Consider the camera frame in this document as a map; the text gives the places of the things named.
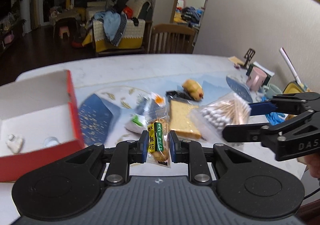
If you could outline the person's right hand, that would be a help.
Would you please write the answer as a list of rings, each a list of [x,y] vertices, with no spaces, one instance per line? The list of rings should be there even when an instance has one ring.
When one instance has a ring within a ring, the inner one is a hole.
[[[306,165],[308,166],[310,175],[314,178],[320,178],[320,155],[314,153],[312,155],[305,156]]]

